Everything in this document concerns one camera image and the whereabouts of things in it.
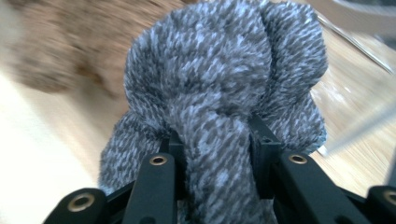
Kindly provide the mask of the grey fluffy cloth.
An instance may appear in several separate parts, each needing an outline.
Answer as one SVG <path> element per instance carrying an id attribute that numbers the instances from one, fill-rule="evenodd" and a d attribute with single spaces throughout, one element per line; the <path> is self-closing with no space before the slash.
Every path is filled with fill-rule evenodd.
<path id="1" fill-rule="evenodd" d="M 177 133 L 187 159 L 181 224 L 276 224 L 254 183 L 248 119 L 260 116 L 285 151 L 317 150 L 327 133 L 310 92 L 327 66 L 309 5 L 214 0 L 172 11 L 128 51 L 129 109 L 102 152 L 99 188 L 134 181 Z"/>

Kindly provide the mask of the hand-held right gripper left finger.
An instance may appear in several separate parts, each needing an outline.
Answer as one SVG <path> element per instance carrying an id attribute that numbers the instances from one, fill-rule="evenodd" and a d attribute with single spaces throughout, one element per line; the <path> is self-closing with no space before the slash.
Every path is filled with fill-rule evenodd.
<path id="1" fill-rule="evenodd" d="M 175 131 L 140 165 L 122 224 L 177 224 L 177 201 L 186 195 L 184 144 Z"/>

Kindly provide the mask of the clear plastic bag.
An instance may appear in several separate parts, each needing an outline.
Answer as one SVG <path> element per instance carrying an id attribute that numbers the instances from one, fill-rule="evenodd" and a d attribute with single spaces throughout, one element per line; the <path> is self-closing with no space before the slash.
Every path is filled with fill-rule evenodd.
<path id="1" fill-rule="evenodd" d="M 396 0 L 307 0 L 325 31 L 330 67 L 315 90 L 331 155 L 396 119 Z"/>

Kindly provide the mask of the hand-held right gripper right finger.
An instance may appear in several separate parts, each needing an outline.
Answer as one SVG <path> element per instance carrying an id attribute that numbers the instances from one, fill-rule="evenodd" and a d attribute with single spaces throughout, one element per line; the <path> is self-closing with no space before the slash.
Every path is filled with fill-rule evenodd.
<path id="1" fill-rule="evenodd" d="M 279 224 L 370 224 L 312 158 L 282 151 L 257 115 L 250 118 L 250 160 L 257 191 L 274 201 Z"/>

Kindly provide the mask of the brown teddy bear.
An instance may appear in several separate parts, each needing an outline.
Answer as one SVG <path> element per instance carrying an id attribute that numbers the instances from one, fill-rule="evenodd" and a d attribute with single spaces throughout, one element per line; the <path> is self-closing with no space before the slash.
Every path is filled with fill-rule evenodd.
<path id="1" fill-rule="evenodd" d="M 13 74 L 45 92 L 71 90 L 84 76 L 119 98 L 131 41 L 170 11 L 196 1 L 5 0 L 22 25 L 11 46 Z"/>

